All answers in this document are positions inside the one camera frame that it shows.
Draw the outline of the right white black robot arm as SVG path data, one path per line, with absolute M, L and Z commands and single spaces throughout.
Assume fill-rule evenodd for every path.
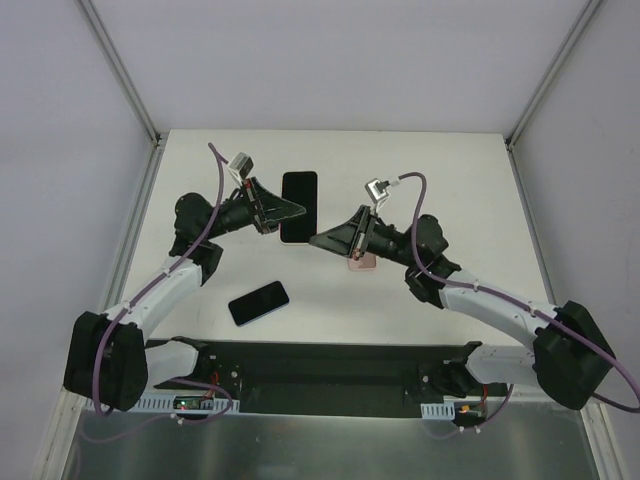
M 362 205 L 345 223 L 311 237 L 310 245 L 353 260 L 367 253 L 406 266 L 404 281 L 422 303 L 474 318 L 516 340 L 514 347 L 476 345 L 433 375 L 434 388 L 461 397 L 484 384 L 540 388 L 558 404 L 580 410 L 611 370 L 614 353 L 590 312 L 517 297 L 486 286 L 448 260 L 438 220 L 422 215 L 406 232 Z

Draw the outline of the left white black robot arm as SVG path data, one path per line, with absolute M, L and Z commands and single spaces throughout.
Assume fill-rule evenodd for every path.
M 150 347 L 151 334 L 185 298 L 216 272 L 223 255 L 214 238 L 253 226 L 260 234 L 305 214 L 304 206 L 266 190 L 256 178 L 211 205 L 190 192 L 175 204 L 174 243 L 159 270 L 132 298 L 74 323 L 63 385 L 91 400 L 99 415 L 134 407 L 146 389 L 179 378 L 204 387 L 210 363 L 197 341 L 180 337 Z

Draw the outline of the pink phone case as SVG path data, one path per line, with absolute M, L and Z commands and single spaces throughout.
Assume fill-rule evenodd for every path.
M 358 259 L 349 258 L 347 265 L 353 272 L 373 271 L 377 267 L 377 257 L 371 253 L 365 253 Z

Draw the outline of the blue smartphone black screen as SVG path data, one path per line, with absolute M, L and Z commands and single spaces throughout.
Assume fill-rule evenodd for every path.
M 230 301 L 228 309 L 234 324 L 242 327 L 287 306 L 289 302 L 283 284 L 274 281 Z

